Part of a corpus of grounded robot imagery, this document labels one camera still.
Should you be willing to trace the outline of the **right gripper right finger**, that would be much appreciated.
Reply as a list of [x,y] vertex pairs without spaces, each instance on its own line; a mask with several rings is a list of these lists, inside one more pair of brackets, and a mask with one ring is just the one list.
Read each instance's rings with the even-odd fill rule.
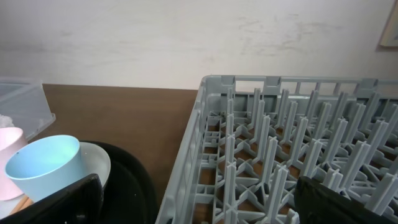
[[393,224],[306,176],[298,178],[294,206],[301,224]]

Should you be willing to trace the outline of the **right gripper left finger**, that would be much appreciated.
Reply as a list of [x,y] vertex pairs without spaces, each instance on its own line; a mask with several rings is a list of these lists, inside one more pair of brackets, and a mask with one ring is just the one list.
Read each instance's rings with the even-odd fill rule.
[[90,174],[6,218],[1,224],[96,223],[103,205],[103,187]]

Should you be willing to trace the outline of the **blue cup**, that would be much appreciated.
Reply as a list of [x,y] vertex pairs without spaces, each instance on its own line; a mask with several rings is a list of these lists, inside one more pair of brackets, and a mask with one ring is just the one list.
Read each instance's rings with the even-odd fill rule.
[[49,136],[18,150],[7,162],[5,174],[33,202],[86,177],[80,142],[69,135]]

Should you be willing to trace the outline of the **white tissue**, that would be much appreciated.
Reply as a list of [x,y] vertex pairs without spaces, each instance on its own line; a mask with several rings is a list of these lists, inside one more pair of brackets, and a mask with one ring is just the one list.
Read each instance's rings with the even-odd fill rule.
[[12,118],[0,114],[0,128],[10,128],[10,127],[14,127]]

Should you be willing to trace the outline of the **wooden chopstick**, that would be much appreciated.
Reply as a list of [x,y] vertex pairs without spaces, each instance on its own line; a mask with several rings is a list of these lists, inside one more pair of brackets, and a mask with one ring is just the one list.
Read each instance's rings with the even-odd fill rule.
[[33,201],[28,196],[25,195],[21,198],[19,203],[12,209],[12,211],[10,212],[10,215],[17,213],[17,212],[29,207],[32,204],[33,204]]

